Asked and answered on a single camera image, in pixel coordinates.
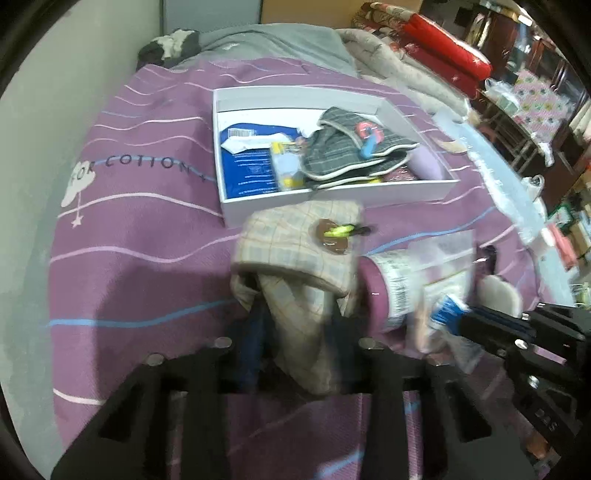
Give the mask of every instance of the cloud print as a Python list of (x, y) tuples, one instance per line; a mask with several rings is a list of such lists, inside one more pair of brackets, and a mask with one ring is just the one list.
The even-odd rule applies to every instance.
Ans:
[(61, 206), (67, 207), (71, 204), (76, 198), (76, 195), (90, 185), (95, 177), (96, 173), (90, 169), (89, 161), (78, 162), (74, 166), (74, 170), (72, 170), (72, 175), (70, 176), (64, 199), (61, 201)]

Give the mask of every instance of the tan panel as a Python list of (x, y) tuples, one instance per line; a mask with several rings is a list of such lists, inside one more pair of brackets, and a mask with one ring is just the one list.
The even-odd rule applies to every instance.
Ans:
[[(422, 2), (423, 0), (398, 0), (396, 5), (417, 12)], [(351, 19), (361, 5), (363, 0), (264, 0), (262, 22), (308, 23), (322, 27), (347, 28), (351, 26)]]

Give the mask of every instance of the white box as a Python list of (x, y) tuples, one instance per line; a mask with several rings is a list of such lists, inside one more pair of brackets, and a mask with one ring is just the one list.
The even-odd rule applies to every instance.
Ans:
[[(222, 152), (219, 142), (220, 130), (218, 116), (222, 112), (259, 110), (259, 109), (312, 109), (324, 111), (332, 106), (349, 110), (360, 115), (375, 116), (380, 124), (397, 134), (420, 142), (431, 149), (433, 155), (443, 165), (447, 179), (414, 180), (392, 183), (368, 183), (343, 185), (326, 190), (292, 190), (254, 195), (236, 199), (226, 197), (226, 185), (223, 176)], [(292, 205), (306, 200), (356, 200), (364, 207), (380, 207), (398, 203), (441, 200), (459, 181), (449, 171), (449, 166), (436, 152), (431, 141), (421, 134), (404, 117), (398, 108), (386, 99), (363, 93), (344, 90), (301, 87), (301, 86), (250, 86), (217, 89), (213, 91), (213, 140), (217, 188), (220, 204), (227, 228), (241, 226), (254, 212), (283, 205)]]

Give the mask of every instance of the purple bedsheet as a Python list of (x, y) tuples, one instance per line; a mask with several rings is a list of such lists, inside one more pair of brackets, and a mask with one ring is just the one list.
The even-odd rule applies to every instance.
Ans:
[[(298, 60), (140, 70), (90, 129), (80, 161), (91, 163), (71, 179), (56, 226), (49, 326), (55, 412), (65, 445), (149, 353), (193, 352), (243, 314), (229, 288), (238, 230), (225, 229), (220, 213), (211, 115), (214, 89), (245, 85), (382, 96), (425, 135), (448, 140), (403, 94)], [(498, 271), (518, 287), (524, 307), (549, 300), (514, 226), (494, 207), (468, 157), (442, 154), (461, 182), (439, 202), (366, 210), (368, 223), (379, 229), (364, 240), (364, 252), (473, 229), (479, 244), (498, 247)], [(366, 405), (361, 396), (312, 403), (229, 396), (234, 478), (355, 478)], [(407, 401), (410, 432), (415, 405)], [(419, 473), (415, 463), (411, 475)]]

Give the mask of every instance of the screw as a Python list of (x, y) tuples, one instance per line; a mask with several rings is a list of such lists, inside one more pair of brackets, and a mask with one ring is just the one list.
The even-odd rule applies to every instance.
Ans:
[(146, 365), (148, 365), (149, 367), (157, 367), (159, 365), (162, 365), (164, 363), (165, 357), (163, 354), (161, 353), (151, 353), (146, 357), (146, 360), (144, 360), (144, 363)]
[(214, 348), (230, 348), (232, 339), (230, 337), (217, 337), (213, 343)]
[(383, 350), (384, 346), (376, 342), (373, 338), (370, 337), (363, 337), (359, 339), (359, 346), (363, 350)]
[(530, 384), (531, 388), (538, 388), (538, 385), (540, 384), (540, 380), (538, 380), (537, 377), (530, 375), (529, 377), (527, 377), (527, 383)]

